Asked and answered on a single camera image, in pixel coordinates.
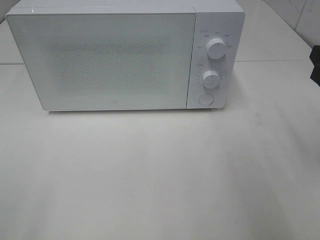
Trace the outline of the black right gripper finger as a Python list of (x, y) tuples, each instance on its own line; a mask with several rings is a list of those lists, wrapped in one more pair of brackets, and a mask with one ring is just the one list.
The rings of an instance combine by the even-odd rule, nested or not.
[(313, 64), (313, 70), (310, 79), (320, 86), (320, 45), (314, 45), (309, 55), (309, 59)]

